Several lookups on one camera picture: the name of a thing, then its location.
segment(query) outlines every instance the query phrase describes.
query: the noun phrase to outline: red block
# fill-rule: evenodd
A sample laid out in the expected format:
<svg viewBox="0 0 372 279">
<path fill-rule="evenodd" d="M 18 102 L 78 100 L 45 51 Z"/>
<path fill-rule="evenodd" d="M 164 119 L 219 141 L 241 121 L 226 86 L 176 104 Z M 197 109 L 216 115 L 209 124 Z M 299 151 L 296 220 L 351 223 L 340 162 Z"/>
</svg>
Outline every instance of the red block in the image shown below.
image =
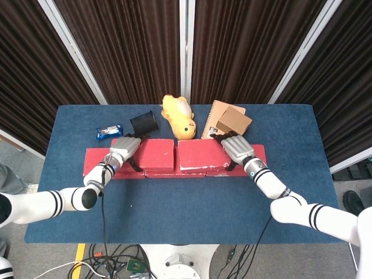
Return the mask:
<svg viewBox="0 0 372 279">
<path fill-rule="evenodd" d="M 104 157 L 110 153 L 110 148 L 87 148 L 85 153 L 83 176 L 86 176 Z M 145 178 L 145 172 L 136 172 L 131 167 L 129 171 L 123 167 L 115 172 L 113 179 L 142 179 Z"/>
<path fill-rule="evenodd" d="M 177 146 L 174 147 L 174 171 L 169 172 L 156 172 L 156 171 L 145 171 L 145 176 L 148 178 L 202 178 L 205 177 L 205 172 L 196 173 L 183 173 L 180 169 L 180 156 L 178 153 Z"/>
<path fill-rule="evenodd" d="M 257 158 L 260 158 L 262 162 L 264 162 L 267 165 L 264 146 L 262 144 L 252 144 L 252 147 L 255 150 L 255 156 Z M 235 168 L 232 171 L 227 170 L 208 171 L 206 176 L 247 176 L 247 174 L 245 173 L 243 166 L 235 166 Z"/>
<path fill-rule="evenodd" d="M 174 167 L 174 141 L 172 139 L 146 139 L 134 154 L 137 165 L 145 171 L 172 172 Z M 122 171 L 133 171 L 125 162 Z"/>
<path fill-rule="evenodd" d="M 183 173 L 224 170 L 229 157 L 215 139 L 179 141 L 180 169 Z"/>
</svg>

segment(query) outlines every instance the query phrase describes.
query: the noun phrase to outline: white cable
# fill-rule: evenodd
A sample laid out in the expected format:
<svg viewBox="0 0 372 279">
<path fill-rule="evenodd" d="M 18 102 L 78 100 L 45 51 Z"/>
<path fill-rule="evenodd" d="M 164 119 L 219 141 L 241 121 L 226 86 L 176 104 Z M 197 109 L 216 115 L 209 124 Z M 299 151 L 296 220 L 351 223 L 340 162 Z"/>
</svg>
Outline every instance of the white cable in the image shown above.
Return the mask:
<svg viewBox="0 0 372 279">
<path fill-rule="evenodd" d="M 59 268 L 64 267 L 64 266 L 68 266 L 69 264 L 73 264 L 73 263 L 82 263 L 82 264 L 88 266 L 88 267 L 92 270 L 92 272 L 93 272 L 95 275 L 97 275 L 97 276 L 99 276 L 99 277 L 101 277 L 101 278 L 106 278 L 106 276 L 97 273 L 97 272 L 93 269 L 93 267 L 90 266 L 90 264 L 88 264 L 88 263 L 86 263 L 86 262 L 79 262 L 79 261 L 76 261 L 76 262 L 65 263 L 65 264 L 63 264 L 63 265 L 61 265 L 61 266 L 56 266 L 56 267 L 54 267 L 54 268 L 52 268 L 52 269 L 49 269 L 49 270 L 47 270 L 46 272 L 40 274 L 39 276 L 36 276 L 36 277 L 33 278 L 33 279 L 40 278 L 41 276 L 46 275 L 46 273 L 49 273 L 49 272 L 51 272 L 51 271 L 53 271 L 53 270 L 59 269 Z"/>
</svg>

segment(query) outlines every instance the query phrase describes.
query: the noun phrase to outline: small brown box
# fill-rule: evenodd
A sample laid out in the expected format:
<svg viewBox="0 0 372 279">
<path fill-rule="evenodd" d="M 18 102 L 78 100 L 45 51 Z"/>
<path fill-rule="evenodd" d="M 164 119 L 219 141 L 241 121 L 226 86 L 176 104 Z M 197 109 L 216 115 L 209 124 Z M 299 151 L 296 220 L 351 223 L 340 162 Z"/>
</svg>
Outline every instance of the small brown box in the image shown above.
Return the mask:
<svg viewBox="0 0 372 279">
<path fill-rule="evenodd" d="M 252 119 L 250 119 L 248 116 L 245 116 L 229 106 L 221 116 L 220 120 L 217 122 L 217 128 L 221 129 L 225 133 L 235 131 L 239 135 L 243 135 L 251 122 Z"/>
</svg>

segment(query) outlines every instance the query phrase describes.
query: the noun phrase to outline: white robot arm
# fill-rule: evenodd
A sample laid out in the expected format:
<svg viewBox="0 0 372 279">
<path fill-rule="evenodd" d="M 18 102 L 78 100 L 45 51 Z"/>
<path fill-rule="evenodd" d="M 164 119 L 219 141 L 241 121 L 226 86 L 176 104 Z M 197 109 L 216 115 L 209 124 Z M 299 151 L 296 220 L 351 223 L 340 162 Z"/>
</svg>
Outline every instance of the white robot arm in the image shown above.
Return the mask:
<svg viewBox="0 0 372 279">
<path fill-rule="evenodd" d="M 269 198 L 271 215 L 280 223 L 292 223 L 313 228 L 351 244 L 360 246 L 358 279 L 372 276 L 372 208 L 359 216 L 319 203 L 307 204 L 273 174 L 257 157 L 241 135 L 231 132 L 213 135 L 231 160 L 244 166 L 247 175 Z"/>
<path fill-rule="evenodd" d="M 85 187 L 21 195 L 0 193 L 0 228 L 10 222 L 28 224 L 53 218 L 64 211 L 90 210 L 115 171 L 133 156 L 140 144 L 140 138 L 119 138 L 103 161 L 85 176 Z"/>
</svg>

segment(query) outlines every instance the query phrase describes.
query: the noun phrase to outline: wire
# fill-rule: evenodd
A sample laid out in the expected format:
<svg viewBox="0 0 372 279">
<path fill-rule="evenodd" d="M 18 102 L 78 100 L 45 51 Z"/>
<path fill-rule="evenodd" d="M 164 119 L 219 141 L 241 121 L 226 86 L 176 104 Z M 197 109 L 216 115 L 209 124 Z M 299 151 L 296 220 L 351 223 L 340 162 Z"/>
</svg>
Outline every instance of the wire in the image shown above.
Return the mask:
<svg viewBox="0 0 372 279">
<path fill-rule="evenodd" d="M 73 263 L 74 263 L 74 264 L 75 264 L 75 263 L 84 264 L 84 265 L 88 266 L 88 267 L 91 269 L 91 271 L 92 271 L 95 275 L 97 275 L 97 276 L 99 276 L 99 277 L 101 277 L 101 278 L 105 278 L 105 277 L 106 277 L 105 275 L 101 275 L 101 274 L 97 273 L 97 272 L 93 269 L 93 267 L 90 266 L 90 264 L 88 264 L 88 263 L 86 263 L 86 262 L 75 261 L 75 262 L 69 262 L 69 263 L 61 264 L 60 266 L 56 266 L 56 267 L 54 267 L 54 268 L 52 268 L 52 269 L 49 269 L 49 270 L 47 270 L 46 272 L 40 274 L 39 276 L 36 276 L 36 277 L 33 278 L 33 279 L 40 278 L 40 277 L 46 275 L 46 273 L 49 273 L 49 272 L 51 272 L 51 271 L 53 271 L 53 270 L 59 269 L 59 268 L 64 267 L 64 266 L 68 266 L 69 264 L 73 264 Z"/>
<path fill-rule="evenodd" d="M 264 232 L 266 231 L 267 225 L 269 225 L 269 222 L 271 221 L 271 219 L 272 219 L 272 216 L 270 215 L 270 218 L 269 218 L 268 221 L 266 222 L 266 225 L 265 225 L 265 227 L 263 228 L 263 230 L 262 230 L 262 232 L 261 232 L 261 235 L 260 235 L 260 237 L 259 237 L 259 239 L 258 239 L 258 241 L 257 241 L 257 244 L 256 244 L 256 247 L 255 247 L 255 250 L 253 251 L 253 255 L 252 255 L 251 262 L 249 263 L 249 266 L 248 266 L 246 272 L 244 273 L 242 279 L 245 278 L 245 276 L 248 274 L 248 271 L 251 269 L 251 266 L 252 266 L 253 260 L 254 260 L 255 255 L 256 255 L 256 251 L 257 251 L 258 245 L 260 244 L 261 238 L 262 238 Z"/>
<path fill-rule="evenodd" d="M 260 234 L 260 236 L 257 240 L 257 243 L 255 245 L 252 245 L 252 246 L 250 244 L 246 244 L 244 246 L 243 251 L 239 255 L 238 261 L 236 262 L 234 267 L 231 269 L 231 271 L 228 274 L 228 276 L 226 277 L 226 279 L 232 279 L 232 278 L 237 279 L 238 278 L 241 270 L 244 268 L 245 263 L 248 261 L 250 255 L 252 254 L 252 251 L 253 251 L 251 260 L 249 261 L 248 268 L 247 268 L 246 272 L 243 274 L 243 276 L 241 277 L 241 279 L 244 279 L 246 277 L 246 275 L 248 274 L 249 270 L 252 267 L 252 263 L 253 263 L 253 260 L 255 258 L 255 255 L 256 255 L 257 248 L 258 248 L 258 246 L 261 242 L 262 236 L 263 236 L 264 232 L 266 231 L 266 228 L 269 225 L 269 222 L 270 222 L 271 219 L 272 219 L 272 217 L 270 215 L 268 221 L 266 222 L 265 226 L 262 229 L 262 232 L 261 232 L 261 234 Z M 220 277 L 221 272 L 226 268 L 227 265 L 228 265 L 228 263 L 220 270 L 220 273 L 219 273 L 217 279 Z"/>
<path fill-rule="evenodd" d="M 101 199 L 101 209 L 102 209 L 102 219 L 103 219 L 103 244 L 105 246 L 106 256 L 109 257 L 109 253 L 107 251 L 107 244 L 106 244 L 106 218 L 105 218 L 104 197 L 105 195 L 102 195 L 102 199 Z M 111 271 L 111 264 L 108 264 L 108 267 L 109 267 L 109 278 L 112 278 L 113 274 Z"/>
<path fill-rule="evenodd" d="M 217 276 L 217 279 L 220 278 L 221 272 L 227 267 L 229 263 L 225 264 L 225 266 L 220 270 L 219 275 Z"/>
<path fill-rule="evenodd" d="M 110 153 L 108 160 L 106 161 L 104 167 L 102 168 L 102 186 L 105 187 L 105 176 L 106 176 L 106 170 L 107 170 L 107 165 L 110 162 L 112 157 L 112 153 Z M 106 256 L 109 256 L 109 253 L 107 251 L 107 245 L 106 245 L 106 219 L 105 219 L 105 205 L 104 205 L 104 197 L 105 194 L 102 192 L 102 198 L 101 198 L 101 210 L 102 210 L 102 220 L 103 220 L 103 243 L 105 245 L 105 252 Z M 111 265 L 108 264 L 109 267 L 109 278 L 111 279 L 113 274 L 111 272 Z"/>
<path fill-rule="evenodd" d="M 111 154 L 109 159 L 106 161 L 105 165 L 103 166 L 102 169 L 102 185 L 105 186 L 105 174 L 107 171 L 107 164 L 110 161 Z M 122 246 L 122 244 L 119 244 L 115 250 L 111 253 L 111 255 L 108 254 L 108 249 L 107 249 L 107 243 L 106 243 L 106 218 L 105 218 L 105 207 L 104 207 L 104 194 L 102 192 L 102 200 L 101 200 L 101 209 L 102 209 L 102 220 L 103 220 L 103 244 L 105 246 L 105 255 L 100 255 L 100 256 L 95 256 L 95 248 L 96 244 L 91 244 L 89 246 L 88 250 L 88 257 L 83 259 L 81 263 L 87 264 L 91 267 L 91 269 L 88 271 L 87 275 L 85 276 L 84 279 L 91 279 L 95 274 L 99 273 L 99 270 L 104 267 L 106 269 L 106 272 L 109 273 L 109 278 L 114 277 L 117 273 L 119 273 L 124 267 L 127 265 L 126 261 L 121 260 L 123 257 L 127 257 L 130 259 L 135 259 L 135 260 L 140 260 L 145 262 L 145 267 L 149 273 L 149 279 L 157 279 L 157 277 L 154 275 L 154 273 L 151 271 L 150 268 L 150 262 L 149 259 L 146 255 L 146 252 L 143 250 L 143 248 L 136 244 L 136 245 L 129 245 L 125 248 L 123 248 L 118 254 L 117 251 L 119 248 Z M 126 250 L 130 248 L 136 248 L 137 251 L 135 253 L 135 256 L 131 255 L 126 255 L 124 254 Z M 143 259 L 140 259 L 138 257 L 139 253 L 142 254 Z M 73 266 L 68 275 L 67 279 L 72 279 L 72 274 L 75 271 L 76 268 L 83 266 L 82 264 L 76 264 Z"/>
<path fill-rule="evenodd" d="M 220 270 L 219 272 L 219 275 L 217 276 L 217 279 L 220 278 L 220 275 L 221 275 L 221 272 L 228 266 L 228 264 L 231 262 L 231 260 L 233 259 L 234 255 L 235 255 L 235 250 L 237 248 L 237 244 L 235 244 L 234 248 L 232 248 L 229 253 L 228 253 L 228 256 L 227 256 L 227 260 L 226 260 L 226 264 L 225 266 Z"/>
</svg>

